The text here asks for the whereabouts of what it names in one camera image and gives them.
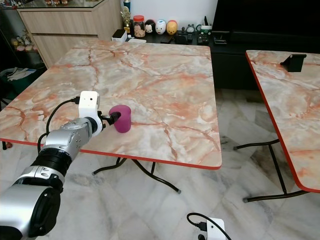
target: marble floor tile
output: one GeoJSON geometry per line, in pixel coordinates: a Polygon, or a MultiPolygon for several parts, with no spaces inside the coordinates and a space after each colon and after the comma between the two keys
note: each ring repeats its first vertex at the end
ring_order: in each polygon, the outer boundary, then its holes
{"type": "Polygon", "coordinates": [[[285,201],[268,234],[275,240],[319,240],[319,224],[320,194],[307,193],[285,201]]]}
{"type": "MultiPolygon", "coordinates": [[[[55,228],[40,240],[196,240],[204,234],[188,223],[190,212],[224,220],[232,240],[320,239],[320,194],[244,203],[249,196],[281,193],[266,147],[234,146],[277,139],[257,91],[216,91],[222,150],[220,170],[157,163],[155,175],[182,190],[177,194],[131,161],[92,176],[116,157],[80,153],[66,175],[55,228]]],[[[280,144],[274,144],[287,189],[298,188],[280,144]]],[[[0,192],[37,157],[37,148],[0,149],[0,192]]],[[[140,161],[151,169],[152,163],[140,161]]]]}
{"type": "MultiPolygon", "coordinates": [[[[273,144],[272,149],[278,162],[286,189],[291,191],[295,186],[295,181],[280,143],[273,144]]],[[[267,176],[269,180],[281,189],[279,177],[268,146],[259,146],[256,152],[251,156],[251,162],[257,169],[267,176]]]]}
{"type": "Polygon", "coordinates": [[[254,123],[271,133],[276,132],[274,125],[269,117],[269,113],[265,111],[256,110],[254,123]]]}
{"type": "Polygon", "coordinates": [[[211,216],[224,220],[225,230],[232,240],[257,240],[267,231],[283,200],[244,203],[243,198],[267,194],[278,188],[250,163],[240,171],[237,181],[211,216]]]}

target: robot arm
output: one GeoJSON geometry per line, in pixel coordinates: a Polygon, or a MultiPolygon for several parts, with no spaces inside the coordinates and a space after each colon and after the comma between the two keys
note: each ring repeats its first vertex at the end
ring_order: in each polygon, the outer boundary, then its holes
{"type": "Polygon", "coordinates": [[[102,120],[111,125],[121,116],[102,116],[99,100],[95,91],[81,92],[79,118],[51,131],[36,160],[0,196],[1,240],[33,239],[53,229],[70,164],[106,126],[102,120]]]}

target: wooden cabinet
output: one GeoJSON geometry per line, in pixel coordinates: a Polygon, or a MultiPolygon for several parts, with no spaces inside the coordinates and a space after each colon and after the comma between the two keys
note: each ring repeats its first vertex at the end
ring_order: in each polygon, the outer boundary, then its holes
{"type": "Polygon", "coordinates": [[[111,41],[114,32],[121,28],[119,0],[71,1],[78,5],[51,7],[44,5],[44,0],[34,0],[17,9],[47,68],[78,41],[88,38],[111,41]]]}

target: purple cup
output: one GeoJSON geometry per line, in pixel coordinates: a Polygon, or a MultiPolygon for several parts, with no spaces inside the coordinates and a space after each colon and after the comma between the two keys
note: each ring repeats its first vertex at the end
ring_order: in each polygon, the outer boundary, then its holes
{"type": "Polygon", "coordinates": [[[117,105],[110,109],[109,115],[114,112],[120,112],[121,116],[114,123],[115,129],[119,133],[126,133],[131,128],[131,109],[127,105],[117,105]]]}

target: black cable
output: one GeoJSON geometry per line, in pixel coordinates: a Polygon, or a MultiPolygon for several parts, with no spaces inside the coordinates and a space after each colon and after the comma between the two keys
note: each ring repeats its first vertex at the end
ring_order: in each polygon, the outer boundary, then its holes
{"type": "Polygon", "coordinates": [[[38,143],[37,143],[37,148],[38,148],[38,154],[40,153],[41,150],[41,140],[44,138],[44,136],[47,136],[48,134],[45,132],[44,134],[42,134],[39,139],[38,139],[38,143]]]}
{"type": "Polygon", "coordinates": [[[228,240],[232,240],[229,235],[218,225],[216,224],[213,220],[211,220],[209,217],[201,214],[201,213],[197,213],[197,212],[191,212],[189,213],[187,216],[186,216],[186,219],[188,220],[189,223],[191,223],[192,225],[196,226],[197,228],[199,227],[199,223],[194,223],[190,220],[190,216],[199,216],[199,217],[202,217],[206,220],[208,220],[209,222],[211,222],[212,224],[214,224],[224,235],[225,237],[228,239],[228,240]]]}
{"type": "Polygon", "coordinates": [[[66,100],[66,101],[63,101],[61,102],[58,106],[56,106],[56,108],[53,110],[53,112],[50,114],[49,118],[48,118],[48,121],[46,122],[46,125],[45,125],[45,133],[42,134],[39,139],[38,139],[38,142],[37,142],[37,149],[38,149],[38,153],[40,153],[40,150],[41,150],[41,140],[44,138],[44,136],[48,136],[50,131],[49,131],[49,125],[50,125],[50,121],[51,119],[53,118],[54,114],[56,113],[56,111],[64,104],[66,103],[75,103],[75,104],[79,104],[79,101],[80,101],[80,97],[79,96],[76,96],[72,99],[69,99],[69,100],[66,100]]]}
{"type": "Polygon", "coordinates": [[[49,134],[50,121],[51,121],[51,119],[53,118],[53,116],[55,115],[56,111],[57,111],[62,105],[66,104],[66,103],[71,103],[71,102],[73,102],[73,101],[74,101],[73,99],[69,99],[69,100],[67,100],[67,101],[61,102],[58,106],[56,106],[56,108],[55,108],[55,109],[53,110],[53,112],[50,114],[48,121],[46,122],[45,132],[46,132],[47,134],[49,134]]]}

